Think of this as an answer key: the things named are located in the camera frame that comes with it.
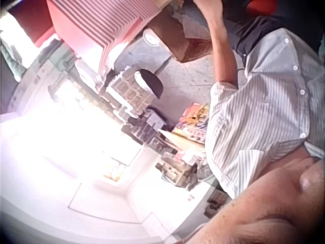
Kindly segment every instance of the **dark pants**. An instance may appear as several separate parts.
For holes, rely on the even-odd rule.
[[[318,0],[277,0],[270,16],[249,14],[250,0],[222,0],[223,21],[231,47],[243,58],[268,33],[286,28],[304,40],[318,53],[324,33],[323,8]],[[201,12],[193,4],[185,5],[184,13],[207,26]]]

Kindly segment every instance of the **red wall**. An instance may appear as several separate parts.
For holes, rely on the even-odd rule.
[[[46,0],[23,0],[11,8],[9,13],[37,47],[55,33]]]

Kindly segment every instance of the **shirt sleeve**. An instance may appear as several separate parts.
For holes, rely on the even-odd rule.
[[[216,82],[211,88],[211,110],[213,113],[235,94],[238,89],[228,82]]]

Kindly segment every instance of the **hand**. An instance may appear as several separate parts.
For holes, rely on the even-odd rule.
[[[194,0],[207,21],[222,20],[222,0]]]

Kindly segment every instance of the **striped shirt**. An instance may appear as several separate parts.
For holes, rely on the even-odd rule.
[[[207,161],[232,198],[302,143],[324,149],[325,67],[304,41],[284,28],[269,33],[247,56],[245,75],[240,89],[211,89]]]

